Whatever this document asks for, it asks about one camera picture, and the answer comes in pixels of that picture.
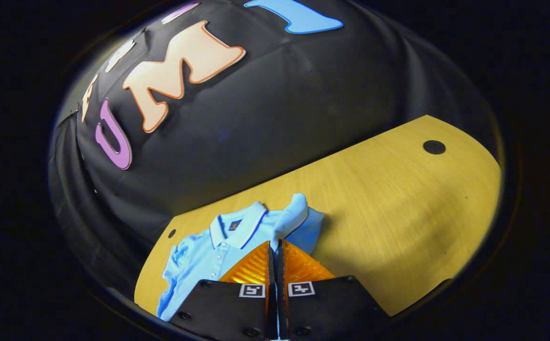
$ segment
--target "light blue polo shirt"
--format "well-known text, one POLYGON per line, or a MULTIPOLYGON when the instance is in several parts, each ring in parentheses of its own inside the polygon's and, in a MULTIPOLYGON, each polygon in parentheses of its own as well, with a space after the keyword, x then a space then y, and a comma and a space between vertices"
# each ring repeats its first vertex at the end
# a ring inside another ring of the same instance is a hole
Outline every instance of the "light blue polo shirt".
POLYGON ((209 229, 189 235, 172 247, 163 272, 169 287, 160 296, 157 316, 169 321, 198 281, 219 280, 267 240, 273 250, 280 239, 286 239, 310 254, 322 219, 323 213, 308 207, 303 194, 294 194, 282 211, 267 211, 256 202, 238 212, 217 216, 209 229))

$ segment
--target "black background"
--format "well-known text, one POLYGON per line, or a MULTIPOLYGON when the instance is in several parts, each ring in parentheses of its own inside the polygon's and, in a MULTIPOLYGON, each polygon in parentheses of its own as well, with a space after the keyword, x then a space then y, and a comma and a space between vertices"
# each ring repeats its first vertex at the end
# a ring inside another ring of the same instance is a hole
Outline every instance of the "black background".
MULTIPOLYGON (((97 302, 57 233, 46 187, 63 71, 155 0, 0 1, 0 340, 151 337, 97 302)), ((451 57, 522 153, 517 216, 488 269, 402 339, 550 339, 550 2, 375 3, 451 57)))

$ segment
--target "letter m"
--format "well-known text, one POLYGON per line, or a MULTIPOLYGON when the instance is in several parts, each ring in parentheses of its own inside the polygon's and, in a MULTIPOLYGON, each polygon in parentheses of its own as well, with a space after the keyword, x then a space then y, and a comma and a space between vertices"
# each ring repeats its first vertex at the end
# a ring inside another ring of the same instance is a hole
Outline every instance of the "letter m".
POLYGON ((199 84, 245 56, 242 47, 227 46, 208 32, 207 23, 200 21, 178 33, 169 41, 163 62, 143 61, 124 80, 123 89, 132 92, 144 119, 145 132, 154 131, 168 113, 168 105, 157 103, 150 90, 172 99, 184 95, 182 61, 191 69, 189 82, 199 84))

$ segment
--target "shirt placket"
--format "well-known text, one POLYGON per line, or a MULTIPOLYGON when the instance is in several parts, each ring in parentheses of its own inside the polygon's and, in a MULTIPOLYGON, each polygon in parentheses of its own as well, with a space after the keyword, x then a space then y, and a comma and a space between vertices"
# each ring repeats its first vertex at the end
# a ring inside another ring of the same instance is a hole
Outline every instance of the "shirt placket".
POLYGON ((212 274, 210 274, 210 278, 212 280, 217 280, 220 278, 221 270, 222 270, 222 261, 225 258, 225 255, 227 255, 229 251, 229 244, 226 242, 222 242, 217 248, 216 248, 216 255, 215 255, 215 262, 214 267, 212 268, 212 274))

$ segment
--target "table surface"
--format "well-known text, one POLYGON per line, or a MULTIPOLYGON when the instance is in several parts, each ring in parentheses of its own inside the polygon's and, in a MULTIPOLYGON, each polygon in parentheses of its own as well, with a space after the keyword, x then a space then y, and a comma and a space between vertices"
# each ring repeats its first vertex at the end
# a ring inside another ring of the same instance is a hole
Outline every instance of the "table surface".
POLYGON ((233 196, 175 216, 152 249, 134 301, 156 314, 173 246, 215 216, 256 201, 285 208, 303 193, 326 214, 312 257, 334 276, 354 275, 394 315, 454 278, 486 237, 500 193, 500 167, 463 131, 423 116, 233 196), (446 151, 427 153, 428 140, 446 151), (169 233, 176 229, 175 235, 169 233))

